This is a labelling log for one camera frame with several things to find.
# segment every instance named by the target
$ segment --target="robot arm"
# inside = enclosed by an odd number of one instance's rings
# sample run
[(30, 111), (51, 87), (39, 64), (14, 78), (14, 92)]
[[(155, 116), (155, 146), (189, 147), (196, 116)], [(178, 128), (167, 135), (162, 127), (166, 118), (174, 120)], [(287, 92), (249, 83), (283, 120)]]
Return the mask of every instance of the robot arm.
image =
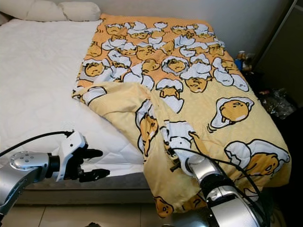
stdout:
[(252, 205), (245, 202), (237, 192), (233, 181), (211, 159), (178, 148), (169, 149), (168, 155), (176, 164), (171, 171), (181, 167), (187, 175), (198, 181), (208, 207), (209, 226), (265, 226)]
[(9, 162), (0, 168), (0, 226), (3, 217), (31, 183), (53, 175), (57, 175), (57, 182), (68, 179), (88, 182), (109, 175), (109, 170), (105, 169), (87, 173), (81, 169), (83, 159), (103, 155), (102, 151), (87, 148), (85, 138), (75, 131), (53, 154), (21, 151), (10, 157)]

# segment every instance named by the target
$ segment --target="floor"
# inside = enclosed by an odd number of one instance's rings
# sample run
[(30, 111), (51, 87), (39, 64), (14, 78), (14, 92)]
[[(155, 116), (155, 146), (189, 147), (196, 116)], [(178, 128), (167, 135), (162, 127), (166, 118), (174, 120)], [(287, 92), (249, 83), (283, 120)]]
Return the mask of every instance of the floor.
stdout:
[[(161, 219), (156, 213), (154, 204), (15, 206), (4, 217), (2, 227), (86, 227), (91, 222), (101, 227), (161, 227), (163, 224), (172, 223), (178, 227), (187, 227), (184, 220), (192, 219), (186, 217), (187, 214), (183, 214), (181, 219), (180, 215)], [(208, 225), (199, 222), (197, 226)], [(271, 217), (271, 227), (286, 227), (278, 208), (274, 209)]]

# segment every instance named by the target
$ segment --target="mattress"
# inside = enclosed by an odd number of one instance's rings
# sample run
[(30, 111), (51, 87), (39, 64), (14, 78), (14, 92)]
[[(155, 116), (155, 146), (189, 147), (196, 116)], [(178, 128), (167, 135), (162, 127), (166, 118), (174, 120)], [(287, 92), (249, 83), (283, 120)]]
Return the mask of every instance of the mattress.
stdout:
[[(87, 160), (85, 171), (110, 169), (109, 176), (143, 171), (141, 153), (111, 123), (71, 98), (70, 88), (99, 23), (14, 19), (0, 27), (1, 151), (38, 134), (75, 129), (89, 148), (104, 152)], [(49, 136), (14, 151), (49, 153), (63, 139)], [(0, 159), (0, 167), (11, 154)]]

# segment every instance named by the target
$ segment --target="bed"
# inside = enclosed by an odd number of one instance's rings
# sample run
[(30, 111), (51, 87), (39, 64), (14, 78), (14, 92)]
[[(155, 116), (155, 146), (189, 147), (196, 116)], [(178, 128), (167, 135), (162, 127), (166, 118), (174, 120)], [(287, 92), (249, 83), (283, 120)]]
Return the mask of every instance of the bed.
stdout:
[[(51, 203), (74, 202), (72, 196), (83, 203), (153, 199), (163, 218), (204, 206), (197, 182), (181, 169), (170, 171), (169, 148), (238, 164), (260, 189), (287, 183), (287, 146), (208, 23), (100, 18), (14, 19), (0, 27), (1, 149), (45, 131), (76, 129), (104, 151), (82, 167), (111, 171), (97, 183), (34, 184), (27, 193), (35, 193), (35, 203), (48, 203), (41, 199), (46, 193)], [(59, 143), (47, 138), (20, 150), (50, 152)], [(223, 168), (256, 195), (239, 171)]]

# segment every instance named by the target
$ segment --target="white wall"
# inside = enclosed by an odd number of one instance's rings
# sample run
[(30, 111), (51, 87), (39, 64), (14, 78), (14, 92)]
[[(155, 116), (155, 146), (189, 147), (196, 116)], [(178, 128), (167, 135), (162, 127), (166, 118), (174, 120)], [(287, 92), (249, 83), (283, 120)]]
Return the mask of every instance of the white wall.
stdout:
[(88, 0), (112, 15), (183, 17), (207, 20), (235, 57), (258, 53), (291, 0)]

